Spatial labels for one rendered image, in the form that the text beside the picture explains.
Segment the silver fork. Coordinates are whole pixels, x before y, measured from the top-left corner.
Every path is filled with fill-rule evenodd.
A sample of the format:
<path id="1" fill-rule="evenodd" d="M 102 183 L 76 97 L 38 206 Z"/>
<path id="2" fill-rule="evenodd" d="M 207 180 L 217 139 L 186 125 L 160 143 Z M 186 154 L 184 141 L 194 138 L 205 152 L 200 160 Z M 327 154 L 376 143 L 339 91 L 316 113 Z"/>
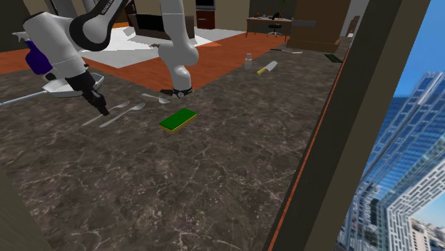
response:
<path id="1" fill-rule="evenodd" d="M 114 108 L 124 108 L 124 107 L 126 107 L 129 103 L 130 103 L 130 101 L 123 102 L 123 103 L 121 103 L 121 104 L 119 104 L 119 105 L 117 105 L 117 106 L 114 106 L 114 107 L 112 107 L 112 108 L 109 108 L 109 110 L 111 111 L 111 110 L 113 110 Z M 86 122 L 83 123 L 81 126 L 87 126 L 88 124 L 90 124 L 90 123 L 92 123 L 92 122 L 98 120 L 98 119 L 101 118 L 101 117 L 103 117 L 103 114 L 100 114 L 100 115 L 96 116 L 95 118 L 92 118 L 92 119 L 90 119 L 89 121 L 86 121 Z"/>

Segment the long silver spoon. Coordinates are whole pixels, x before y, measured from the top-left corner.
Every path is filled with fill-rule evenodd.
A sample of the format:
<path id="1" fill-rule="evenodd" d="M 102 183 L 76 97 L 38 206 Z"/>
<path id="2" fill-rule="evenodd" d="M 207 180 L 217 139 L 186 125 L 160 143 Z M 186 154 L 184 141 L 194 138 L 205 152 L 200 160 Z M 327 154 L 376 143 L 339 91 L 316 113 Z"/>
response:
<path id="1" fill-rule="evenodd" d="M 109 121 L 107 121 L 107 122 L 101 124 L 101 125 L 100 125 L 100 128 L 104 128 L 104 127 L 106 127 L 106 126 L 112 124 L 114 121 L 118 120 L 119 118 L 121 118 L 122 116 L 124 116 L 125 114 L 127 114 L 127 113 L 129 113 L 129 112 L 131 112 L 131 111 L 139 111 L 139 110 L 141 110 L 142 108 L 144 108 L 144 106 L 145 106 L 144 103 L 139 103 L 138 105 L 136 105 L 136 106 L 134 106 L 134 107 L 132 107 L 132 108 L 129 108 L 128 110 L 126 110 L 126 111 L 120 113 L 120 114 L 117 115 L 115 118 L 112 118 L 112 119 L 110 119 Z"/>

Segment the purple spray bottle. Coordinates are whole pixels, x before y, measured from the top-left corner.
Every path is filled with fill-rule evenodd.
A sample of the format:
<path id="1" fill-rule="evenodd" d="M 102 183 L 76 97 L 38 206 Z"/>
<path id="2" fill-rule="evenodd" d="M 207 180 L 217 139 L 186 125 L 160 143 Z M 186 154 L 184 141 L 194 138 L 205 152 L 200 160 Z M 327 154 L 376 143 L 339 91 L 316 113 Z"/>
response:
<path id="1" fill-rule="evenodd" d="M 13 35 L 17 36 L 19 41 L 24 40 L 28 46 L 29 52 L 25 56 L 25 61 L 36 75 L 45 75 L 51 71 L 53 67 L 47 57 L 37 48 L 25 31 L 13 32 Z"/>

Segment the short silver spoon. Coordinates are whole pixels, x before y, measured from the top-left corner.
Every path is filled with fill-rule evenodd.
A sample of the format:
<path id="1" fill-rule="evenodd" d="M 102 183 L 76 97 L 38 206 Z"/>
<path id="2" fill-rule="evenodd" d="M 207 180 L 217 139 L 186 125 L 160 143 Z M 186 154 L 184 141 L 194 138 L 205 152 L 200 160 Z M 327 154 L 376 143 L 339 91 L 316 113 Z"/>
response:
<path id="1" fill-rule="evenodd" d="M 167 104 L 167 103 L 170 103 L 170 100 L 168 100 L 168 99 L 166 99 L 166 98 L 161 98 L 161 97 L 157 97 L 157 96 L 152 96 L 152 95 L 149 95 L 149 94 L 147 94 L 147 93 L 142 93 L 142 96 L 149 97 L 149 98 L 156 98 L 156 99 L 158 100 L 158 102 L 161 103 L 161 104 Z"/>

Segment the dark brown sofa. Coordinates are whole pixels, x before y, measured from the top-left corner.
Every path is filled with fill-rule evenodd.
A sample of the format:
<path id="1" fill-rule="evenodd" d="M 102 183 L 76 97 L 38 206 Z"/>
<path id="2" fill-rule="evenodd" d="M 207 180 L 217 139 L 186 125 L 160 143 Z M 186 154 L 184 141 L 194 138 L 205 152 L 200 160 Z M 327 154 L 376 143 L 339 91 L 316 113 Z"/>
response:
<path id="1" fill-rule="evenodd" d="M 128 15 L 131 24 L 135 29 L 135 33 L 138 36 L 146 36 L 157 39 L 169 40 L 163 28 L 163 19 L 161 15 L 152 14 L 129 14 Z M 185 27 L 189 39 L 195 38 L 194 17 L 185 16 Z"/>

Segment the green and yellow sponge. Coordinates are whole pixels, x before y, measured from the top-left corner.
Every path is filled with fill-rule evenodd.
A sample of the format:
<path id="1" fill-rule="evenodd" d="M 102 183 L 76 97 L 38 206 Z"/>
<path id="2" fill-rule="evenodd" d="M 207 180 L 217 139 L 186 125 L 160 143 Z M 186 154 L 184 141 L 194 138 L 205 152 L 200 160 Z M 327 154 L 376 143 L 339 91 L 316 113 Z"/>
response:
<path id="1" fill-rule="evenodd" d="M 183 108 L 173 115 L 167 117 L 163 121 L 159 122 L 159 126 L 161 129 L 169 133 L 176 133 L 183 126 L 195 119 L 196 116 L 197 113 L 195 111 Z"/>

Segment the dark red cabinet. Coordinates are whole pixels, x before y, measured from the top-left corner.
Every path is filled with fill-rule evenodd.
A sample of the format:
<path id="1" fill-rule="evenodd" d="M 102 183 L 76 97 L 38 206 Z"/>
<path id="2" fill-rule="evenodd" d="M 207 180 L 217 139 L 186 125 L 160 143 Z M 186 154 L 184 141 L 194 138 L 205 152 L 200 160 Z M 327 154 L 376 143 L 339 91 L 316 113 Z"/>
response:
<path id="1" fill-rule="evenodd" d="M 215 28 L 215 0 L 195 0 L 197 27 Z"/>

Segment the wooden desk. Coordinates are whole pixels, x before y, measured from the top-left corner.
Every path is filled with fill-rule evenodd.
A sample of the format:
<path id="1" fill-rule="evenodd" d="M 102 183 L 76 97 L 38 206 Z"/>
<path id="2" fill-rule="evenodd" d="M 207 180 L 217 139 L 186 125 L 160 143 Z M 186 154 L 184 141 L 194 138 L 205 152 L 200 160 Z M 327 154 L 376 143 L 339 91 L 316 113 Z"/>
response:
<path id="1" fill-rule="evenodd" d="M 279 23 L 282 25 L 282 28 L 278 29 L 277 32 L 280 32 L 281 34 L 283 34 L 284 42 L 286 42 L 288 39 L 290 24 L 292 23 L 291 19 L 282 18 L 282 16 L 280 14 L 278 15 L 278 17 L 276 17 L 275 15 L 273 15 L 273 16 L 258 16 L 258 17 L 248 17 L 245 20 L 246 20 L 245 37 L 247 37 L 247 35 L 249 34 L 250 27 L 253 28 L 253 31 L 252 31 L 253 34 L 256 34 L 257 33 L 257 25 L 259 23 L 265 23 L 265 24 L 267 24 L 267 27 L 270 24 Z"/>

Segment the black office chair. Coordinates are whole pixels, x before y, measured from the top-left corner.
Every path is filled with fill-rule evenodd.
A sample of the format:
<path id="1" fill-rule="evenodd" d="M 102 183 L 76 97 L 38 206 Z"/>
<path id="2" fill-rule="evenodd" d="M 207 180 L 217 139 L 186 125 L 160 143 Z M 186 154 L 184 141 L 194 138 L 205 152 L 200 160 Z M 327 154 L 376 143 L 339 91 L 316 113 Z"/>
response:
<path id="1" fill-rule="evenodd" d="M 281 29 L 281 28 L 282 28 L 282 25 L 281 25 L 281 24 L 279 24 L 279 23 L 270 24 L 268 27 L 269 27 L 270 29 L 272 29 L 272 31 L 269 32 L 269 33 L 267 33 L 267 36 L 269 36 L 269 35 L 271 35 L 271 34 L 274 35 L 275 37 L 277 37 L 278 35 L 283 36 L 283 34 L 281 34 L 280 32 L 277 32 L 278 29 Z"/>

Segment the large brown cabinet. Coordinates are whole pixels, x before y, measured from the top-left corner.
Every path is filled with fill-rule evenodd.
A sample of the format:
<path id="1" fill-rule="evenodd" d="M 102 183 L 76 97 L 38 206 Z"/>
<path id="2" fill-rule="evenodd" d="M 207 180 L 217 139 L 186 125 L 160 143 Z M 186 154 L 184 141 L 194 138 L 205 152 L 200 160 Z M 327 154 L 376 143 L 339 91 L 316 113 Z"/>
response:
<path id="1" fill-rule="evenodd" d="M 351 0 L 296 0 L 286 47 L 334 53 Z"/>

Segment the window with city view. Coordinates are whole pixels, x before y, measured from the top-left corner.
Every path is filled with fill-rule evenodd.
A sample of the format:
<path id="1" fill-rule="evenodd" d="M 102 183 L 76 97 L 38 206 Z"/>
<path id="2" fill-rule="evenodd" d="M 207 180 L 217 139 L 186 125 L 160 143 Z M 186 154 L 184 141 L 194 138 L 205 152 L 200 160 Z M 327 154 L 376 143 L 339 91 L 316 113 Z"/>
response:
<path id="1" fill-rule="evenodd" d="M 445 0 L 429 2 L 336 246 L 445 251 Z"/>

